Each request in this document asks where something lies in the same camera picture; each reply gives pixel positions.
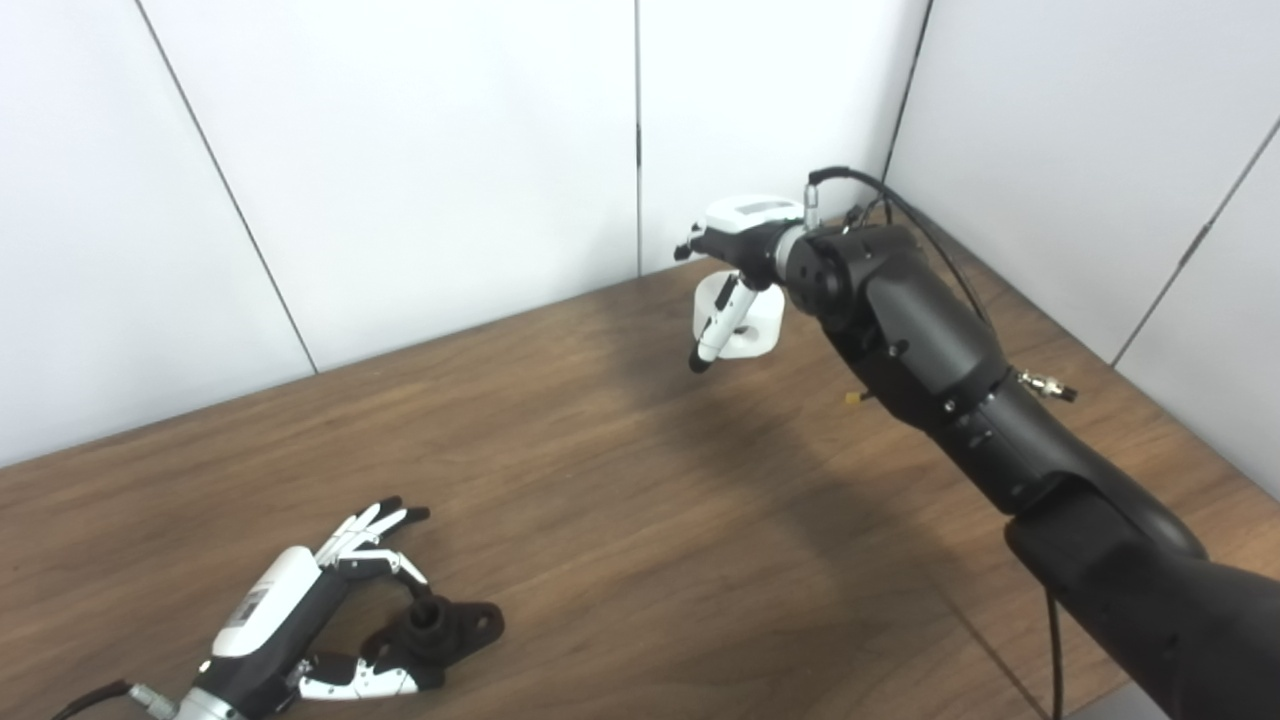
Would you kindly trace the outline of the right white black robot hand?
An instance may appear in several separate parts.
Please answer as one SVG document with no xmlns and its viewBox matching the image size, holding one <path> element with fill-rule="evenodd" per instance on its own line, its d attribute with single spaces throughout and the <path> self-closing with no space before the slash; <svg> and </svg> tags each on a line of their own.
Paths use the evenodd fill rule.
<svg viewBox="0 0 1280 720">
<path fill-rule="evenodd" d="M 675 246 L 673 260 L 705 255 L 732 268 L 695 332 L 691 372 L 701 374 L 723 357 L 755 301 L 785 283 L 787 254 L 805 229 L 803 204 L 767 195 L 716 201 L 690 225 L 684 242 Z"/>
</svg>

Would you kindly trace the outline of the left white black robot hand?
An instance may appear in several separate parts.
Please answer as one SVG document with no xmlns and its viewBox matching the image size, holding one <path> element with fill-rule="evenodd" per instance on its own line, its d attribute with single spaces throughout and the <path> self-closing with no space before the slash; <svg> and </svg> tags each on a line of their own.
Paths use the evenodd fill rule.
<svg viewBox="0 0 1280 720">
<path fill-rule="evenodd" d="M 406 507 L 393 496 L 346 518 L 317 550 L 283 551 L 218 633 L 177 716 L 270 719 L 301 700 L 375 700 L 440 687 L 439 669 L 310 651 L 360 582 L 394 577 L 413 598 L 428 594 L 426 577 L 384 546 L 428 515 L 426 507 Z"/>
</svg>

